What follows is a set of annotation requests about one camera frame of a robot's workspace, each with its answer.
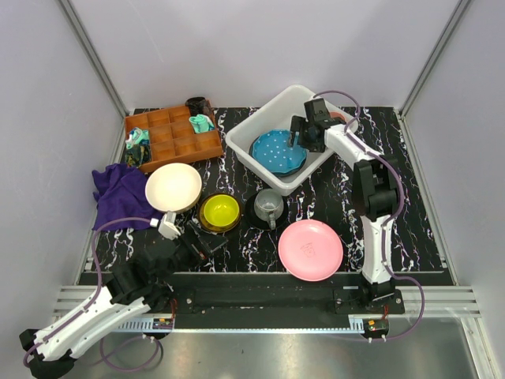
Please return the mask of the translucent white plastic bin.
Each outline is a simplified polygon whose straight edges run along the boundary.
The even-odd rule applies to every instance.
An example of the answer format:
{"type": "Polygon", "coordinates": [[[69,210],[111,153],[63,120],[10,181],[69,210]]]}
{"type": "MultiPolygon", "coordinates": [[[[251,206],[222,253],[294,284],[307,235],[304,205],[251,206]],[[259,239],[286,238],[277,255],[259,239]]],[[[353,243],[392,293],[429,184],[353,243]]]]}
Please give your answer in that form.
{"type": "Polygon", "coordinates": [[[260,135],[273,129],[289,129],[291,118],[304,115],[304,103],[314,95],[303,85],[291,85],[226,134],[226,144],[234,151],[238,161],[283,196],[295,191],[333,154],[343,159],[349,167],[364,157],[362,151],[344,135],[343,125],[335,126],[330,132],[329,147],[325,152],[310,152],[303,167],[284,178],[276,177],[249,154],[252,143],[260,135]]]}

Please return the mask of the yellow plastic bowl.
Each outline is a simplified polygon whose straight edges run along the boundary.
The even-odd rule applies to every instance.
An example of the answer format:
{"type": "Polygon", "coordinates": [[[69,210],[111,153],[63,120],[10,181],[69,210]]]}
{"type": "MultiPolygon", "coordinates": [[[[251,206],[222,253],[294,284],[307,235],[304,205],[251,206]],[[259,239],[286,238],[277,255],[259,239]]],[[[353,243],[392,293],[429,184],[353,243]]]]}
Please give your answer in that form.
{"type": "Polygon", "coordinates": [[[216,194],[204,205],[204,218],[213,226],[228,227],[240,216],[240,206],[230,195],[216,194]]]}

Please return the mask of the pink plastic cup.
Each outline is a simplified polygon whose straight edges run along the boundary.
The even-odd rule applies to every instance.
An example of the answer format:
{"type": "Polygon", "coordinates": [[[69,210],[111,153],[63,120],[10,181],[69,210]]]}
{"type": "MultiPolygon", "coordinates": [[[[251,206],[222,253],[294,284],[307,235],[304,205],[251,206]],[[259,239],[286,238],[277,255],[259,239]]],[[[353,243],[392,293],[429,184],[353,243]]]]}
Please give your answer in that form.
{"type": "Polygon", "coordinates": [[[346,122],[345,116],[338,113],[338,112],[331,112],[330,116],[331,116],[331,118],[337,118],[337,119],[341,120],[342,122],[346,122]]]}

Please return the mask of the cream white bowl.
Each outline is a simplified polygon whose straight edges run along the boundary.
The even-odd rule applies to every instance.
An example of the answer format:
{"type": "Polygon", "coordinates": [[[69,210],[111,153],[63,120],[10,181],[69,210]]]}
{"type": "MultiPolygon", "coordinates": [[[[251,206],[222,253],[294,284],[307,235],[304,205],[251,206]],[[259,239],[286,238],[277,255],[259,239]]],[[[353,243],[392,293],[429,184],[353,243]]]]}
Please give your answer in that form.
{"type": "Polygon", "coordinates": [[[198,202],[202,187],[202,178],[194,167],[185,163],[169,163],[149,176],[145,197],[160,212],[182,213],[198,202]]]}

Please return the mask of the pink plastic plate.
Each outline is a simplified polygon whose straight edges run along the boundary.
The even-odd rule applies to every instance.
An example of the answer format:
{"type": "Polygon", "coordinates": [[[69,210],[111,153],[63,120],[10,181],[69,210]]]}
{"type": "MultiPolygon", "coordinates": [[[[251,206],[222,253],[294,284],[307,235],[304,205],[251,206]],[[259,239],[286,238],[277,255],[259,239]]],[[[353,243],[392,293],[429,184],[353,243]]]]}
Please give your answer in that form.
{"type": "Polygon", "coordinates": [[[340,237],[318,220],[300,220],[289,225],[278,244],[279,259],[296,278],[308,282],[328,279],[342,264],[340,237]]]}

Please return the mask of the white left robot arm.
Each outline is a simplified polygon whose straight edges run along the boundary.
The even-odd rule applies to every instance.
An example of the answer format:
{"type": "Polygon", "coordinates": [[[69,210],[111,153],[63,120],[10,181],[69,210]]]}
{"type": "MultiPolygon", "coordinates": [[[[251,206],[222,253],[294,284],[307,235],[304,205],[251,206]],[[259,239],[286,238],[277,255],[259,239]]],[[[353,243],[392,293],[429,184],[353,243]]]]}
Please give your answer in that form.
{"type": "Polygon", "coordinates": [[[24,365],[35,378],[63,377],[92,345],[131,318],[174,308],[170,276],[199,268],[226,244],[226,237],[189,221],[175,239],[161,238],[135,252],[65,316],[20,334],[24,365]]]}

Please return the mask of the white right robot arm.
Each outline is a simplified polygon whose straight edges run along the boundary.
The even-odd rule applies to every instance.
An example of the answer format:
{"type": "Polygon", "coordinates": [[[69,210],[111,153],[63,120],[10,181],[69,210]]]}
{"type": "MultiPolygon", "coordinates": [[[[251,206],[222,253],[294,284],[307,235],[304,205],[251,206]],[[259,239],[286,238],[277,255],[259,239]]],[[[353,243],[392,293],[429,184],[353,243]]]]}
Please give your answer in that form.
{"type": "Polygon", "coordinates": [[[365,312],[375,313],[395,296],[391,229],[405,202],[395,170],[397,161],[369,147],[351,131],[356,118],[332,118],[324,99],[314,96],[304,108],[304,116],[291,119],[287,145],[298,145],[308,152],[330,150],[353,169],[351,200],[361,217],[364,235],[357,301],[365,312]]]}

